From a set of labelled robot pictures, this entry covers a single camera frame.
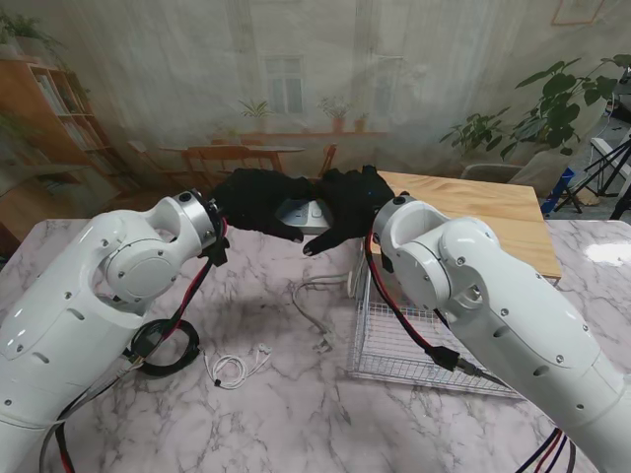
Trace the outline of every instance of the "gloved robot hand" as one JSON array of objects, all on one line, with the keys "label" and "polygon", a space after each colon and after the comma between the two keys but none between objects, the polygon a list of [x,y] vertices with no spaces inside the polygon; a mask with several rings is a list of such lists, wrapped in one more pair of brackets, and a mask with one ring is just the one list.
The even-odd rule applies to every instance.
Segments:
[{"label": "gloved robot hand", "polygon": [[317,194],[333,214],[333,227],[305,245],[303,253],[313,256],[343,243],[364,237],[377,212],[394,197],[394,192],[373,166],[362,171],[328,171],[316,185]]},{"label": "gloved robot hand", "polygon": [[292,178],[276,170],[237,169],[212,191],[212,197],[233,227],[302,242],[300,229],[283,224],[274,213],[287,199],[314,199],[316,188],[304,177]]}]

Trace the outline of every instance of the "white marble surface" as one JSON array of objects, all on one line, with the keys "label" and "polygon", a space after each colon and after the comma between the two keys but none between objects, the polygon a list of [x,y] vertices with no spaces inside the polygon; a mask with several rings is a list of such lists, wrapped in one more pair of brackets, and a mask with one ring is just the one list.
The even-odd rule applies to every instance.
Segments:
[{"label": "white marble surface", "polygon": [[[631,227],[549,225],[563,266],[559,290],[631,372]],[[82,226],[34,228],[0,273],[0,318]],[[240,253],[230,251],[229,263],[211,271],[186,318],[209,354],[253,363],[250,349],[263,342],[273,347],[270,361],[236,391],[214,387],[201,358],[166,379],[127,378],[70,421],[78,472],[513,472],[551,432],[524,401],[347,377],[343,341],[354,303],[341,287],[303,293],[303,305],[334,322],[342,341],[330,353],[312,350],[318,337],[291,305],[292,285],[348,270],[354,242],[306,258],[300,245],[273,237],[230,229],[229,239]],[[152,318],[173,313],[200,266],[184,266]],[[174,338],[161,358],[182,347]],[[47,471],[63,471],[56,447],[48,458]],[[555,471],[565,471],[565,458]],[[33,452],[20,472],[34,472],[35,459]],[[575,471],[595,472],[581,453]]]}]

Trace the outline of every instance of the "wooden tabletop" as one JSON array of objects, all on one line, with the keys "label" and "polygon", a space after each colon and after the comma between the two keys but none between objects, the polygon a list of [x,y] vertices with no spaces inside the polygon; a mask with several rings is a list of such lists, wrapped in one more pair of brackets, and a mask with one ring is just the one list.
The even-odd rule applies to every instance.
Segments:
[{"label": "wooden tabletop", "polygon": [[395,194],[436,207],[448,217],[476,217],[497,235],[502,248],[547,278],[561,279],[561,267],[532,187],[429,175],[380,171]]},{"label": "wooden tabletop", "polygon": [[[300,153],[301,151],[305,151],[305,148],[299,148],[296,146],[277,146],[277,145],[201,145],[204,148],[225,148],[226,146],[243,146],[248,148],[250,151],[260,151],[260,152],[268,152],[268,153]],[[174,151],[181,153],[182,151],[186,151],[188,148],[178,148],[178,147],[159,147],[159,150],[162,151]]]}]

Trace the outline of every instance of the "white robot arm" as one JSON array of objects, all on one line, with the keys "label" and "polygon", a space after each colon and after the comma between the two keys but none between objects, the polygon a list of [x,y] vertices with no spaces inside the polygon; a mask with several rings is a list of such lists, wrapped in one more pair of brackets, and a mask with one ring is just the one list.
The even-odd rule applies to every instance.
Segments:
[{"label": "white robot arm", "polygon": [[[122,354],[149,304],[223,225],[196,191],[147,212],[101,214],[34,281],[0,328],[0,473]],[[95,293],[98,272],[115,297]]]},{"label": "white robot arm", "polygon": [[631,390],[577,310],[472,218],[450,220],[409,196],[374,235],[403,292],[440,309],[487,369],[541,409],[601,473],[631,471]]}]

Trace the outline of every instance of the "metal wire rack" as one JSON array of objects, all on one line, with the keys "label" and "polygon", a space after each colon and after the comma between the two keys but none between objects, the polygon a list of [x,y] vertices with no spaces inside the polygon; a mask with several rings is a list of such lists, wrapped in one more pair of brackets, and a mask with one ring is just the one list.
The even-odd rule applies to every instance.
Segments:
[{"label": "metal wire rack", "polygon": [[[383,274],[383,277],[388,291],[396,301],[400,301],[401,312],[428,342],[457,350],[463,358],[482,368],[434,312],[416,308],[402,295],[394,278],[387,274]],[[362,290],[357,294],[355,338],[351,343],[348,359],[352,375],[521,398],[512,389],[487,379],[469,376],[463,372],[449,372],[436,366],[405,333],[394,313],[381,301],[366,268],[360,284]]]}]

